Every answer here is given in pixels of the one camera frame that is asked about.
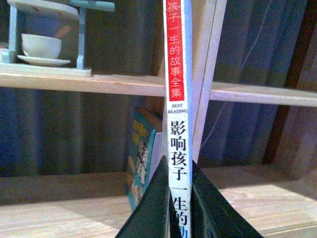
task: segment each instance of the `white teacup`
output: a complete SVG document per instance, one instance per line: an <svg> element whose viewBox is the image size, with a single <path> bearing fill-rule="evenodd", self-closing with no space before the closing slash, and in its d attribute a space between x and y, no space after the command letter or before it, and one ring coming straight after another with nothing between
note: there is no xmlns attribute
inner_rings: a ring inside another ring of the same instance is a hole
<svg viewBox="0 0 317 238"><path fill-rule="evenodd" d="M26 56L57 59L61 50L61 39L22 34L22 50Z"/></svg>

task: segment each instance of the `blue curtain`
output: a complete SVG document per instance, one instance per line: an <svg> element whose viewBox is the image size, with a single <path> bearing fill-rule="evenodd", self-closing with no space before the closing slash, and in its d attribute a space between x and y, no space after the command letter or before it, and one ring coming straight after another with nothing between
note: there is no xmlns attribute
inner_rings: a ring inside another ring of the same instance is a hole
<svg viewBox="0 0 317 238"><path fill-rule="evenodd" d="M306 0L273 0L259 40L240 77L238 71L256 39L269 0L228 0L214 81L283 87ZM210 101L203 140L223 102ZM227 103L201 149L204 166L261 164L277 106Z"/></svg>

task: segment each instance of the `blue book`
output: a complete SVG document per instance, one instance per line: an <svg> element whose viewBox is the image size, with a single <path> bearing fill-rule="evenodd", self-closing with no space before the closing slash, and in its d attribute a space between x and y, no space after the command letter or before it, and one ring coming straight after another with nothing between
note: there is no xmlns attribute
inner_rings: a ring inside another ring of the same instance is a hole
<svg viewBox="0 0 317 238"><path fill-rule="evenodd" d="M148 186L153 144L158 132L162 132L162 120L145 108L136 108L127 168L127 194L132 210Z"/></svg>

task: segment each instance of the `light blue stand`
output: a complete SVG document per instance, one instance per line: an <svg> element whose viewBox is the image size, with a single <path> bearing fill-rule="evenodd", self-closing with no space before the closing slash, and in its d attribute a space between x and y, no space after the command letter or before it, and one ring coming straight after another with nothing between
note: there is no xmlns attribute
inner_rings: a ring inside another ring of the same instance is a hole
<svg viewBox="0 0 317 238"><path fill-rule="evenodd" d="M79 37L77 69L85 67L86 10L114 11L114 3L93 0L68 0L68 4L79 7ZM20 51L21 33L25 26L25 15L13 5L10 6L9 49L2 52L4 63L15 63Z"/></svg>
<svg viewBox="0 0 317 238"><path fill-rule="evenodd" d="M2 52L4 63L14 63L20 50L21 32L25 25L25 16L15 7L10 6L9 49Z"/></svg>
<svg viewBox="0 0 317 238"><path fill-rule="evenodd" d="M92 0L68 0L68 4L79 7L79 37L77 68L85 67L86 9L114 11L114 3Z"/></svg>

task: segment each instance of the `shelf board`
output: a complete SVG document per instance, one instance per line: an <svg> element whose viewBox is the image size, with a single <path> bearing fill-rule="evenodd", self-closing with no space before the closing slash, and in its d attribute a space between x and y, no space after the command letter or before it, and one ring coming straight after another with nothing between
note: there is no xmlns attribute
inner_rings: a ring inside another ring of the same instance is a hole
<svg viewBox="0 0 317 238"><path fill-rule="evenodd" d="M317 194L303 181L287 180L274 166L203 170L265 238L316 236ZM125 173L0 178L1 235L112 238L131 214L125 178Z"/></svg>
<svg viewBox="0 0 317 238"><path fill-rule="evenodd" d="M23 13L64 21L78 21L79 19L76 8L57 2L45 0L7 0L7 2Z"/></svg>
<svg viewBox="0 0 317 238"><path fill-rule="evenodd" d="M165 81L156 76L93 74L76 77L18 73L1 69L0 87L125 95L165 95ZM232 83L212 83L210 100L317 107L317 93Z"/></svg>
<svg viewBox="0 0 317 238"><path fill-rule="evenodd" d="M232 83L212 83L210 100L317 107L317 93Z"/></svg>

